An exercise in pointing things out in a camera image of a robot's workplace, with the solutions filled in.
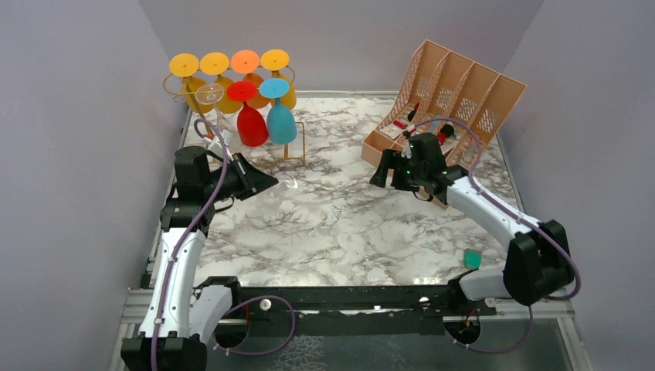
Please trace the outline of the clear wine glass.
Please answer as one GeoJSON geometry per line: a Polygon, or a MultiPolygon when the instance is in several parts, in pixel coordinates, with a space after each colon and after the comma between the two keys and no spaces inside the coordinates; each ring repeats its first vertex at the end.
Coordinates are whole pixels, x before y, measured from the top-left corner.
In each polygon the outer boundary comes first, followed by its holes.
{"type": "Polygon", "coordinates": [[[236,137],[236,129],[232,123],[226,119],[218,109],[218,102],[223,97],[224,90],[216,83],[207,83],[200,87],[195,93],[196,100],[202,104],[211,104],[214,112],[216,113],[216,122],[211,121],[210,127],[214,134],[220,133],[222,130],[228,129],[234,133],[234,139],[231,141],[230,148],[232,154],[236,153],[239,149],[238,139],[236,137]]]}
{"type": "Polygon", "coordinates": [[[275,213],[286,202],[292,201],[300,191],[297,179],[290,175],[277,177],[278,183],[265,191],[263,204],[267,212],[275,213]]]}

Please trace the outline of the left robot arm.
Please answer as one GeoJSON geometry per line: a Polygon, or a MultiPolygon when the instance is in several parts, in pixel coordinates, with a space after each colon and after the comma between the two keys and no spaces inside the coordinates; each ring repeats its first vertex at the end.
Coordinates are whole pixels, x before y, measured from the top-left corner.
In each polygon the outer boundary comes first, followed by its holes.
{"type": "Polygon", "coordinates": [[[151,302],[135,337],[120,357],[129,370],[204,370],[207,345],[224,316],[242,310],[235,277],[220,279],[194,299],[195,271],[218,201],[243,201],[277,186],[277,178],[240,154],[221,158],[210,170],[211,152],[188,146],[175,153],[176,195],[160,212],[161,259],[151,302]]]}

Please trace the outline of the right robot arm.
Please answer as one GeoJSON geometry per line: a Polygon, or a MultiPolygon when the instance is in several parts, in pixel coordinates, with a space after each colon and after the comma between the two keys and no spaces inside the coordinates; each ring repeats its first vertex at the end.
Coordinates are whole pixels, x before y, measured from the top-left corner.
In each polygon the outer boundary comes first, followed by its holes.
{"type": "Polygon", "coordinates": [[[446,306],[455,314],[463,315],[487,298],[529,306],[578,280],[563,225],[521,213],[463,166],[447,165],[434,134],[409,137],[403,150],[383,150],[370,183],[412,193],[423,190],[428,200],[458,209],[505,247],[504,267],[477,268],[449,281],[446,306]]]}

